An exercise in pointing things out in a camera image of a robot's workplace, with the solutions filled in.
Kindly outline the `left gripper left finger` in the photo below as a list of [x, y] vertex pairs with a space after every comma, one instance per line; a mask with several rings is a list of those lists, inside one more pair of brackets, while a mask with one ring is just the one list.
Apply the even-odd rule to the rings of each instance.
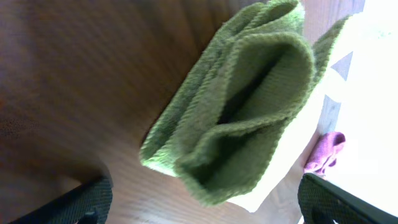
[[96, 177], [11, 224], [105, 224], [113, 201], [112, 182]]

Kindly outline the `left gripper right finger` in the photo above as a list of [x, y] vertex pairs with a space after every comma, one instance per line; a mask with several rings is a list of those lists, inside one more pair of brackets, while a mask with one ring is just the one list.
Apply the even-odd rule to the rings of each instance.
[[315, 174], [303, 175], [297, 197], [306, 224], [397, 224], [397, 217]]

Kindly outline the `light green cloth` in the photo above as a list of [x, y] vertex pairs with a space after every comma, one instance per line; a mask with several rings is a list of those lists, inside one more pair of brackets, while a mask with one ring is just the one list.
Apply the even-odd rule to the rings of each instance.
[[215, 33], [149, 130], [140, 161], [202, 205], [251, 193], [323, 78], [347, 18], [313, 45], [299, 1], [257, 2]]

